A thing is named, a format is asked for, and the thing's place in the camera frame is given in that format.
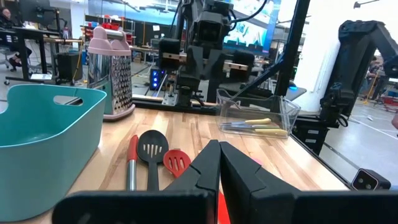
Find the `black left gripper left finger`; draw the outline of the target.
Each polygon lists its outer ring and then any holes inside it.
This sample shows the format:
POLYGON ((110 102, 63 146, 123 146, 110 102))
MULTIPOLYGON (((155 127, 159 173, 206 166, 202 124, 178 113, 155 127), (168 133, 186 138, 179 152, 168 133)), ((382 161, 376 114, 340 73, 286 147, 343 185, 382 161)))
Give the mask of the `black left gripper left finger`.
POLYGON ((56 204, 53 224, 216 224, 221 146, 211 140, 161 191, 80 191, 56 204))

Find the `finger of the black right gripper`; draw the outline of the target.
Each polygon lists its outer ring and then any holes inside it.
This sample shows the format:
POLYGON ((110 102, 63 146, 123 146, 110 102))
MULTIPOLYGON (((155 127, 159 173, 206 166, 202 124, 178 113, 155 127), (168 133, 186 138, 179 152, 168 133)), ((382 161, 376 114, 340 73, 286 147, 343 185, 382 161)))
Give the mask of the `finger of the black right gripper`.
POLYGON ((204 75, 201 76, 202 80, 208 80, 208 90, 206 101, 209 103, 216 102, 216 90, 221 82, 226 77, 225 72, 221 67, 212 66, 204 75))
POLYGON ((189 65, 182 65, 177 75, 177 105, 182 107, 191 107, 191 100, 197 100, 201 105, 201 99, 197 96, 200 78, 195 68, 189 65))

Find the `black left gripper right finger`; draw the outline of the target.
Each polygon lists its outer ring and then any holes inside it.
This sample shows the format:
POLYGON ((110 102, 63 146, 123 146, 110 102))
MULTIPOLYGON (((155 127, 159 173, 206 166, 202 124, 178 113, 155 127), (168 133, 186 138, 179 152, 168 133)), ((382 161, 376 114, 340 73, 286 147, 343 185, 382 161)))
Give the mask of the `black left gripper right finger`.
POLYGON ((398 192, 301 191, 221 142, 231 224, 398 224, 398 192))

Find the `red slotted spoon metal handle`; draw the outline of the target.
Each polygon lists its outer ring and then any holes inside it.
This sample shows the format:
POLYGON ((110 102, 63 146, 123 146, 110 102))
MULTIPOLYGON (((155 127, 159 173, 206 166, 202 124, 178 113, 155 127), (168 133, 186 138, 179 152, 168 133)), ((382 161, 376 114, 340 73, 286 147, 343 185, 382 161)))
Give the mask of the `red slotted spoon metal handle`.
POLYGON ((137 145, 139 137, 133 135, 130 139, 127 149, 127 171, 126 171, 126 189, 130 191, 136 190, 136 161, 137 161, 137 145))

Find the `yellow-handled knife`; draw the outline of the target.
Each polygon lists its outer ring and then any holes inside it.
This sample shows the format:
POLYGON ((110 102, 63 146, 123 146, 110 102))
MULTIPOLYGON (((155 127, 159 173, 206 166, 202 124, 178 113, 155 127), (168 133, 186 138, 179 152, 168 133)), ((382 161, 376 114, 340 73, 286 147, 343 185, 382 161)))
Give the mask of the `yellow-handled knife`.
POLYGON ((237 126, 237 125, 257 125, 257 124, 269 124, 271 123, 272 120, 270 118, 264 118, 264 119, 251 119, 251 120, 245 120, 245 121, 233 121, 233 122, 228 122, 228 123, 221 123, 222 126, 237 126))
POLYGON ((288 131, 283 129, 244 129, 244 128, 227 128, 224 131, 235 131, 240 133, 268 134, 272 136, 287 136, 288 131))

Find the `red slotted silicone turner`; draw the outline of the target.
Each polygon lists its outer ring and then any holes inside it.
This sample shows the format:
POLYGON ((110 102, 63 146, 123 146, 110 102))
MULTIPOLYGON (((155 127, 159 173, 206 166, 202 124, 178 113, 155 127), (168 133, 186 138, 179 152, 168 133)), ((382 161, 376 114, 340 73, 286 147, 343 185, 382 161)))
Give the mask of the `red slotted silicone turner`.
POLYGON ((189 167, 191 160, 185 152, 172 149, 164 154, 163 163, 166 169, 171 172, 175 178, 178 178, 189 167))

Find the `computer with blue lights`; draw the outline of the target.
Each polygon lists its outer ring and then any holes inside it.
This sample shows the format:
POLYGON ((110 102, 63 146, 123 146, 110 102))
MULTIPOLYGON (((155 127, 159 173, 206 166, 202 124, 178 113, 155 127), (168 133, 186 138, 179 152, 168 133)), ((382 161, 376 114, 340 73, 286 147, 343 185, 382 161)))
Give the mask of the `computer with blue lights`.
POLYGON ((165 71, 159 68, 152 68, 149 74, 149 89, 158 90, 160 84, 162 83, 163 77, 165 76, 165 71))

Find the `pink metal box grater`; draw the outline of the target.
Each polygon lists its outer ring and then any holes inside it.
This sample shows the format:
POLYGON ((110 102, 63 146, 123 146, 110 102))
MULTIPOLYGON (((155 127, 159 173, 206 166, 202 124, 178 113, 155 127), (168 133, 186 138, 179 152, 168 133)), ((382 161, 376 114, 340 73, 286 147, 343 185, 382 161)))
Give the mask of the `pink metal box grater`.
POLYGON ((96 27, 87 48, 88 88, 106 92, 104 120, 117 121, 135 109, 132 102, 132 52, 126 33, 96 27))

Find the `black control box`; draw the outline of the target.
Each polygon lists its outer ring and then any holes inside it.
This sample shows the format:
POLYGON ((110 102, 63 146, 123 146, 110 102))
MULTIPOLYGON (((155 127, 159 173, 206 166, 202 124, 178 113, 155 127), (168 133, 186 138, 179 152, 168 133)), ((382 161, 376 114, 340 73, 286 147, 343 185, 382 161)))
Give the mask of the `black control box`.
POLYGON ((319 155, 328 131, 329 129, 324 127, 295 125, 292 133, 316 155, 319 155))

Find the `clear plastic container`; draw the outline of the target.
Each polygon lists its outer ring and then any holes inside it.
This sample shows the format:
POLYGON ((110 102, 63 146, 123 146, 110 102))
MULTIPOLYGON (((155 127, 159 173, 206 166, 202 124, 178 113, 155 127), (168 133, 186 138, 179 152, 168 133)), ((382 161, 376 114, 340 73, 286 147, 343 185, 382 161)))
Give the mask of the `clear plastic container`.
POLYGON ((216 123, 220 131, 230 134, 266 136, 270 138, 287 138, 299 115, 301 107, 281 96, 271 96, 266 99, 231 96, 226 90, 216 92, 217 110, 216 123), (269 124, 222 126, 221 123, 245 121, 251 119, 270 118, 269 124), (224 131, 227 128, 244 129, 283 129, 289 132, 287 136, 272 136, 268 134, 240 133, 224 131))

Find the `teal plastic bin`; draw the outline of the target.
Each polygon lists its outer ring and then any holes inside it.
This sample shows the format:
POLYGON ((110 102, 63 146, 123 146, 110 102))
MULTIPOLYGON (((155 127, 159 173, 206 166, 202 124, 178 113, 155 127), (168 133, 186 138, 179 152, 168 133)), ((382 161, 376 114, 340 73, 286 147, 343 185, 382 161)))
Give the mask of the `teal plastic bin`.
POLYGON ((51 209, 98 147, 107 94, 56 85, 14 85, 0 113, 0 222, 51 209))

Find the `black monitor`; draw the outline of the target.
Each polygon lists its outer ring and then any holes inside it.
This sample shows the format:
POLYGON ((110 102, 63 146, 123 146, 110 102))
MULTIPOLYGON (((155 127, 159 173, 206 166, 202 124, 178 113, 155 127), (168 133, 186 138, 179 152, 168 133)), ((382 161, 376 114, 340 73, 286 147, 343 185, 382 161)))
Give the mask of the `black monitor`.
POLYGON ((50 6, 50 0, 19 0, 18 7, 21 22, 49 26, 58 18, 58 10, 50 6))

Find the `black desk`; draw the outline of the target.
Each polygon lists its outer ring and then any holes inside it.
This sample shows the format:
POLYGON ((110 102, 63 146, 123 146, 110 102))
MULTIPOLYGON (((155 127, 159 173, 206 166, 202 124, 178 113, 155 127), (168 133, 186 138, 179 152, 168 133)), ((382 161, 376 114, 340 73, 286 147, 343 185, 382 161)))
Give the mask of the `black desk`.
POLYGON ((33 80, 29 77, 29 68, 27 66, 27 51, 25 49, 25 40, 32 39, 37 40, 39 42, 39 49, 40 49, 40 59, 42 61, 42 71, 47 74, 47 62, 45 58, 45 49, 44 49, 44 42, 55 42, 56 44, 62 43, 65 44, 67 42, 76 42, 80 45, 83 45, 83 39, 64 39, 59 32, 53 32, 49 30, 39 30, 39 29, 28 29, 25 27, 12 27, 11 29, 3 29, 0 28, 1 35, 9 35, 10 42, 13 43, 13 37, 16 38, 18 52, 21 56, 22 64, 22 78, 15 78, 15 77, 5 77, 4 84, 8 85, 10 80, 20 81, 20 82, 29 82, 29 83, 44 83, 42 80, 33 80))

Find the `person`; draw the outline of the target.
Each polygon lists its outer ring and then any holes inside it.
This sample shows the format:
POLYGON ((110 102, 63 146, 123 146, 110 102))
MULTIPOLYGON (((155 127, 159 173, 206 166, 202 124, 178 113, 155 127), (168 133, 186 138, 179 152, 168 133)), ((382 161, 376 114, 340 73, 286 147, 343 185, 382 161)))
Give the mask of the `person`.
POLYGON ((382 88, 384 88, 386 84, 386 76, 379 74, 383 70, 382 61, 378 60, 378 58, 374 56, 361 87, 361 93, 363 94, 364 99, 370 92, 371 87, 374 87, 373 95, 371 97, 372 100, 375 100, 376 97, 380 95, 382 88))
MULTIPOLYGON (((10 10, 6 7, 0 7, 0 30, 9 30, 14 26, 15 23, 11 20, 10 10)), ((26 46, 24 48, 19 47, 17 35, 11 35, 11 40, 7 41, 7 34, 0 33, 0 47, 4 47, 9 49, 11 52, 15 52, 14 56, 8 59, 12 66, 12 72, 15 72, 17 67, 22 67, 22 51, 26 53, 27 58, 29 58, 32 53, 32 50, 26 46)))

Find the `large blue wall screen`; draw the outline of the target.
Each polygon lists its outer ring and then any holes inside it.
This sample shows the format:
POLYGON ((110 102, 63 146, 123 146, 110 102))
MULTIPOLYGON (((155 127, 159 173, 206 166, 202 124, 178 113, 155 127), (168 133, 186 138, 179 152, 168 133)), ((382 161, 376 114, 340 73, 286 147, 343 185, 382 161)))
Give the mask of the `large blue wall screen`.
MULTIPOLYGON (((224 43, 246 47, 261 46, 268 53, 278 20, 281 0, 222 0, 233 5, 237 19, 254 14, 266 1, 262 11, 248 21, 237 23, 224 43)), ((88 13, 92 16, 125 17, 135 21, 157 24, 175 24, 173 20, 179 0, 88 0, 88 13)))

